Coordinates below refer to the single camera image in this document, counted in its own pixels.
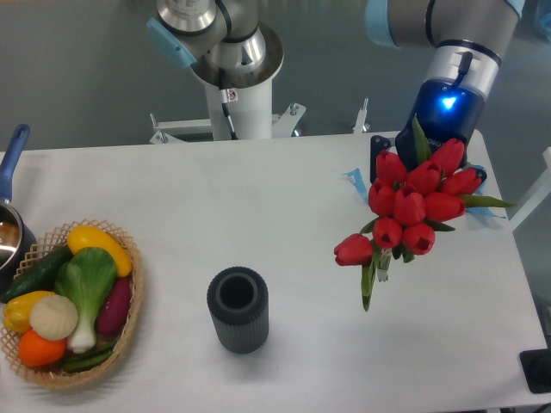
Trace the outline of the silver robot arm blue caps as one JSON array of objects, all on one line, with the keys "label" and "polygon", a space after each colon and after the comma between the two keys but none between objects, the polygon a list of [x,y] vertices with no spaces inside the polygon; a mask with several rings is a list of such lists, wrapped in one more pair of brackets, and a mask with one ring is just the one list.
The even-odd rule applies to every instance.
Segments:
[{"label": "silver robot arm blue caps", "polygon": [[[451,139],[468,142],[521,18],[520,1],[370,1],[368,37],[434,58],[394,144],[407,169]],[[282,43],[255,1],[160,1],[146,24],[155,47],[203,83],[217,140],[269,139]]]}]

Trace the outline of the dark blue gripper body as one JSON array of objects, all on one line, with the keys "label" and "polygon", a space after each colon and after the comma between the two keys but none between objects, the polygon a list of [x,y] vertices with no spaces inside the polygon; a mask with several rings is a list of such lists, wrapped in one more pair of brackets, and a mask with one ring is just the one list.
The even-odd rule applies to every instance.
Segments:
[{"label": "dark blue gripper body", "polygon": [[431,151],[450,139],[468,145],[485,101],[483,97],[461,87],[429,80],[422,84],[405,127],[396,137],[395,146],[408,170],[418,166],[412,122],[418,120]]}]

